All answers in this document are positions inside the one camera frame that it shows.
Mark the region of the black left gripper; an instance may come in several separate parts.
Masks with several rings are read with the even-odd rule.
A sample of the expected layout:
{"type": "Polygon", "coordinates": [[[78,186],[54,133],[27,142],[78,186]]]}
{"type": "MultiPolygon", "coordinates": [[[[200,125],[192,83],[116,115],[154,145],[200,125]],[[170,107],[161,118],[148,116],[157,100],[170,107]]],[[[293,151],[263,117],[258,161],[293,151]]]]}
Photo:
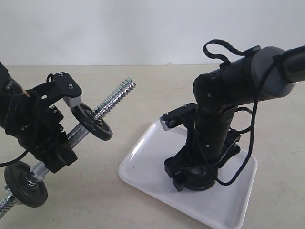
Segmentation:
{"type": "Polygon", "coordinates": [[[14,94],[14,137],[24,148],[14,162],[31,153],[46,162],[52,173],[74,163],[78,157],[60,124],[62,119],[63,115],[56,108],[39,105],[37,96],[14,94]]]}

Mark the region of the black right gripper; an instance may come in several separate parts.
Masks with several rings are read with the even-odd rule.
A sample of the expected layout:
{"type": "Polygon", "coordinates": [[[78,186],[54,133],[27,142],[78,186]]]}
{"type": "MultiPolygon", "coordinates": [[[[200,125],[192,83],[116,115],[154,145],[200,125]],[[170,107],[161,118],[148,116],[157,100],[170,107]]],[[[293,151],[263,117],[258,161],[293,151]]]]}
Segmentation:
{"type": "MultiPolygon", "coordinates": [[[[228,123],[192,123],[187,130],[185,157],[192,166],[210,165],[221,168],[229,159],[240,153],[240,147],[236,143],[240,140],[241,133],[231,130],[228,123]]],[[[167,158],[164,169],[176,190],[182,191],[189,181],[183,159],[167,158]]]]}

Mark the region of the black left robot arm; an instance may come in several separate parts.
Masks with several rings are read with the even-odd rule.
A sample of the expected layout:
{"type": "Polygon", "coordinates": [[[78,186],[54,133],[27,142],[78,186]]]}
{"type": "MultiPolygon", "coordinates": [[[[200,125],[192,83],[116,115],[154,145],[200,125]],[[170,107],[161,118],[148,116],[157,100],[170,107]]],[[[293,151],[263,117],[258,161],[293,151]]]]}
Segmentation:
{"type": "Polygon", "coordinates": [[[24,148],[17,160],[30,153],[56,173],[78,159],[61,125],[64,116],[54,104],[65,99],[73,108],[81,95],[66,72],[50,73],[45,83],[25,90],[0,66],[0,126],[24,148]]]}

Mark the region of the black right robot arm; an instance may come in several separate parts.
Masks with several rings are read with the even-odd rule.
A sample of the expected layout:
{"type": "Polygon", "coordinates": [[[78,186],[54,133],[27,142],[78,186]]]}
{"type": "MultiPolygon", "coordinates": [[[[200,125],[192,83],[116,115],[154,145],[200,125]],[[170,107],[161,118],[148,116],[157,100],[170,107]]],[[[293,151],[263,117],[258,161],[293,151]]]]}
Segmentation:
{"type": "Polygon", "coordinates": [[[184,146],[164,162],[164,169],[178,191],[204,191],[220,183],[218,171],[239,154],[237,144],[244,133],[254,132],[252,120],[248,128],[231,128],[234,114],[246,111],[247,104],[286,97],[295,84],[305,79],[305,48],[283,50],[269,46],[239,51],[234,62],[221,54],[210,58],[222,61],[219,68],[200,74],[193,83],[195,102],[163,114],[165,130],[183,125],[187,129],[184,146]]]}

